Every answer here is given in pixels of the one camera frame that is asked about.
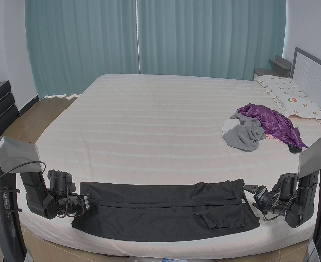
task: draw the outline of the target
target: white wall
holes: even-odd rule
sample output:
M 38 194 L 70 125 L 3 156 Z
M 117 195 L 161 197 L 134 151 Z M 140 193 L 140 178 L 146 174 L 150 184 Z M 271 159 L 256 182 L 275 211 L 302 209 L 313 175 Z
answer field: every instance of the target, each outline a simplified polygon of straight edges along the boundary
M 283 57 L 294 59 L 295 47 L 321 60 L 321 0 L 286 0 Z
M 19 110 L 36 97 L 27 51 L 25 0 L 0 0 L 0 82 L 6 80 Z

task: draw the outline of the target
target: white headboard panel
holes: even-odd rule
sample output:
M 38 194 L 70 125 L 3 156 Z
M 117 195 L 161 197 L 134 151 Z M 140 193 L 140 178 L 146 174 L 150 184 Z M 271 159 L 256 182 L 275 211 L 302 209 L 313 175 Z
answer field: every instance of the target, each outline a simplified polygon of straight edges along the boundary
M 290 77 L 321 109 L 321 60 L 296 47 Z

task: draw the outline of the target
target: fitted sheet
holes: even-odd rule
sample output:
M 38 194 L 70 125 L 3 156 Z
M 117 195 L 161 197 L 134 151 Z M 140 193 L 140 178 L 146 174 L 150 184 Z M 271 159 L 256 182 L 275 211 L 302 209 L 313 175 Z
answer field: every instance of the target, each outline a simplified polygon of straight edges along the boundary
M 243 178 L 270 190 L 280 174 L 298 171 L 299 154 L 265 139 L 243 152 L 226 145 L 224 120 L 247 103 L 279 110 L 255 81 L 160 75 L 104 75 L 43 132 L 37 141 L 47 170 L 80 182 L 178 185 Z M 321 121 L 291 117 L 303 142 L 321 137 Z M 283 218 L 243 233 L 183 242 L 130 242 L 96 237 L 72 228 L 71 218 L 47 220 L 29 211 L 20 177 L 20 220 L 39 238 L 109 255 L 162 258 L 231 258 L 276 250 L 308 239 L 316 214 L 298 228 Z

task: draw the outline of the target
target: tiled floor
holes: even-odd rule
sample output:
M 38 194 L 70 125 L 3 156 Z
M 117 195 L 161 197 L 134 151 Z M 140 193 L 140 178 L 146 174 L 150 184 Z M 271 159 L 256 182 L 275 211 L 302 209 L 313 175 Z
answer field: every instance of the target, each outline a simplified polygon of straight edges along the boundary
M 46 127 L 76 98 L 44 98 L 37 102 L 22 117 L 4 132 L 4 136 L 27 142 L 36 142 Z M 35 262 L 124 262 L 124 257 L 109 257 L 69 247 L 64 247 L 42 240 L 23 226 L 23 237 L 26 246 L 31 250 Z M 218 259 L 217 262 L 301 262 L 306 251 L 307 242 L 282 248 L 268 253 L 239 257 L 234 259 Z

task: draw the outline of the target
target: black baseboard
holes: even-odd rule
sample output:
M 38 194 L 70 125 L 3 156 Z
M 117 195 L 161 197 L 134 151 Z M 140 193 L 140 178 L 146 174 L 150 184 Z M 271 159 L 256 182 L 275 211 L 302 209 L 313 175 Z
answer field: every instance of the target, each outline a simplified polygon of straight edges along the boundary
M 19 110 L 20 116 L 23 116 L 26 111 L 28 111 L 36 102 L 39 101 L 38 95 L 34 97 L 31 101 L 29 101 L 24 107 Z

